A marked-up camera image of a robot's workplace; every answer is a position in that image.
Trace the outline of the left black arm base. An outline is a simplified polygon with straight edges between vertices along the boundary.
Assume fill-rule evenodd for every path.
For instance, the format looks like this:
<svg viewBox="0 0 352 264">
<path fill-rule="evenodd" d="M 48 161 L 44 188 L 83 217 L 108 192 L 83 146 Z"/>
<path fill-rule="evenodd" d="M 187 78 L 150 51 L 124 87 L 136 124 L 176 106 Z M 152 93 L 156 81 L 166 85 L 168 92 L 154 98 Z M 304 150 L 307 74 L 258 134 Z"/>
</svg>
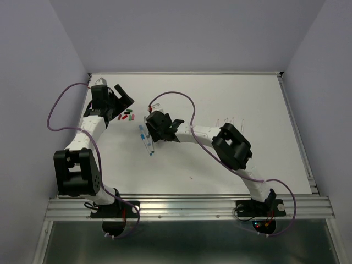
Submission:
<svg viewBox="0 0 352 264">
<path fill-rule="evenodd" d="M 135 226 L 128 227 L 128 220 L 138 220 L 136 209 L 140 208 L 139 201 L 129 201 L 132 206 L 116 201 L 110 205 L 97 205 L 85 202 L 84 206 L 90 210 L 90 218 L 102 220 L 102 231 L 105 237 L 121 239 L 130 236 Z"/>
</svg>

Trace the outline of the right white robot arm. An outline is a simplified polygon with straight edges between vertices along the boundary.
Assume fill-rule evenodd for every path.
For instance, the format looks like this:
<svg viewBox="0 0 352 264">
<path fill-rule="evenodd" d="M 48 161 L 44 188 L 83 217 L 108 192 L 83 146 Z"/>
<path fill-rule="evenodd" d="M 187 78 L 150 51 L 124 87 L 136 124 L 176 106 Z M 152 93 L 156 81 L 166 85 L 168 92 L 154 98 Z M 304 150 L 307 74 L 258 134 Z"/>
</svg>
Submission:
<svg viewBox="0 0 352 264">
<path fill-rule="evenodd" d="M 181 119 L 171 120 L 168 113 L 153 111 L 146 118 L 146 126 L 154 142 L 189 142 L 199 144 L 205 151 L 208 147 L 214 149 L 215 155 L 208 154 L 243 180 L 252 200 L 261 206 L 272 206 L 276 193 L 256 171 L 251 162 L 251 144 L 233 124 L 200 126 Z"/>
</svg>

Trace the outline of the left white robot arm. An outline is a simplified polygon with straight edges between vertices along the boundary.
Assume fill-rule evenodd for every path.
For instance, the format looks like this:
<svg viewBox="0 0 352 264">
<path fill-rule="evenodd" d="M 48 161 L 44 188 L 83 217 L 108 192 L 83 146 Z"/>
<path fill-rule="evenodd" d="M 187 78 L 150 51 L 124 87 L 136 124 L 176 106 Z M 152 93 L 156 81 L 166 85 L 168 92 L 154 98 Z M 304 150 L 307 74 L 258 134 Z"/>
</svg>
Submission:
<svg viewBox="0 0 352 264">
<path fill-rule="evenodd" d="M 58 192 L 64 196 L 84 197 L 98 207 L 121 208 L 123 200 L 119 192 L 103 183 L 97 142 L 109 123 L 134 100 L 118 84 L 114 88 L 98 84 L 90 90 L 92 100 L 83 112 L 81 126 L 75 128 L 75 137 L 53 156 Z"/>
</svg>

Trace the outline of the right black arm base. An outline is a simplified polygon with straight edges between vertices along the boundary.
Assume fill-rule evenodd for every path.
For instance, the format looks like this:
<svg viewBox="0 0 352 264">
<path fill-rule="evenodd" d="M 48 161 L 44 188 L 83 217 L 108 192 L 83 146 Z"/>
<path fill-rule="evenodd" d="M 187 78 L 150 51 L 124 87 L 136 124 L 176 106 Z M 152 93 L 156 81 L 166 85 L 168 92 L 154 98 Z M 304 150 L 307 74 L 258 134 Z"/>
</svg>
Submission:
<svg viewBox="0 0 352 264">
<path fill-rule="evenodd" d="M 242 221 L 252 223 L 253 228 L 260 234 L 273 235 L 276 230 L 275 217 L 285 217 L 286 211 L 282 199 L 277 199 L 273 189 L 264 202 L 254 199 L 238 200 L 233 211 L 234 216 Z"/>
</svg>

